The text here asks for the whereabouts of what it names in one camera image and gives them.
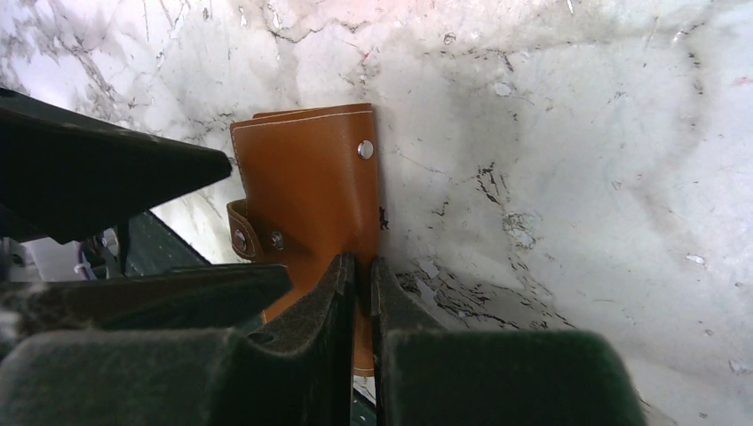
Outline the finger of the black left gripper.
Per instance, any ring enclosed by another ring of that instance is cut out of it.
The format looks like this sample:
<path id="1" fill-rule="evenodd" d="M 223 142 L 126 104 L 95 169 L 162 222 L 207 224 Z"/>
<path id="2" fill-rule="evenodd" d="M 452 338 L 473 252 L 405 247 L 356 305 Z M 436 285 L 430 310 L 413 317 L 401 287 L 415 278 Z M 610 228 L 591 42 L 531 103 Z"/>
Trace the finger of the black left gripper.
<path id="1" fill-rule="evenodd" d="M 108 280 L 5 282 L 1 333 L 233 327 L 290 288 L 287 271 L 278 264 L 218 264 Z"/>
<path id="2" fill-rule="evenodd" d="M 1 234 L 81 241 L 228 178 L 219 150 L 1 90 Z"/>

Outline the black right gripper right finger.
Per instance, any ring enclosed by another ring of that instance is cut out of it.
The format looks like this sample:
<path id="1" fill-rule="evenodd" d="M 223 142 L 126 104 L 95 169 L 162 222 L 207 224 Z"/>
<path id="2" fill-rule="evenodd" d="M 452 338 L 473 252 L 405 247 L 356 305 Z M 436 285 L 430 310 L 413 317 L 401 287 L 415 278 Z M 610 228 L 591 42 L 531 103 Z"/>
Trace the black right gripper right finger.
<path id="1" fill-rule="evenodd" d="M 455 331 L 371 265 L 381 425 L 643 425 L 626 368 L 582 331 Z"/>

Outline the brown leather card holder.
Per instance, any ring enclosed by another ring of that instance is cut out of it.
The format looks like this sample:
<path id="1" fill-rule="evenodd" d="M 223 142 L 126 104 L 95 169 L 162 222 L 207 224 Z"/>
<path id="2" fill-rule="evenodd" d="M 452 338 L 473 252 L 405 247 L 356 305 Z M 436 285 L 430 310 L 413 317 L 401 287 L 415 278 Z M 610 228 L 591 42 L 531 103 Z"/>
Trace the brown leather card holder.
<path id="1" fill-rule="evenodd" d="M 244 196 L 227 204 L 234 252 L 283 264 L 290 291 L 270 321 L 310 292 L 331 260 L 355 257 L 353 373 L 374 374 L 370 268 L 381 229 L 374 109 L 369 103 L 255 114 L 230 128 Z"/>

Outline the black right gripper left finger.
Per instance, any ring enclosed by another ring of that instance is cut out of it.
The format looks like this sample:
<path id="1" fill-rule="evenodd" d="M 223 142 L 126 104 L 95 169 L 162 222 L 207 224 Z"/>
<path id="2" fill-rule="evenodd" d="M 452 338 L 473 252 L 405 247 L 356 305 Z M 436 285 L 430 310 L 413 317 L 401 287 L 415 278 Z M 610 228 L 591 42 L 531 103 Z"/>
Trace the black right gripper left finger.
<path id="1" fill-rule="evenodd" d="M 1 333 L 4 425 L 346 425 L 355 261 L 245 334 L 226 328 Z"/>

